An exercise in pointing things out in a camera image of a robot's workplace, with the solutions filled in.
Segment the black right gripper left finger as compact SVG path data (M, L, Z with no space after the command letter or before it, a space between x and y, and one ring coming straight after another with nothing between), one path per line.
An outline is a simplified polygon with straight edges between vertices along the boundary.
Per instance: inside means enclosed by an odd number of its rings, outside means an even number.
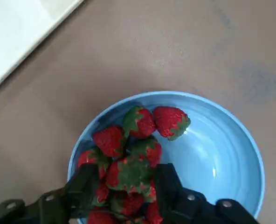
M0 203L0 224L68 224L87 217L99 184L96 164L85 163L64 187L41 195L26 205L22 199Z

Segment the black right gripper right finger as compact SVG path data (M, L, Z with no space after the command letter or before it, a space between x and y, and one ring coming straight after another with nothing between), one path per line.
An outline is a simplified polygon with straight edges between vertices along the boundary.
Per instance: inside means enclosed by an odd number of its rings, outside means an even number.
M256 219L237 201L220 199L215 204L197 191L182 186L173 164L154 170L159 213L164 224L256 224Z

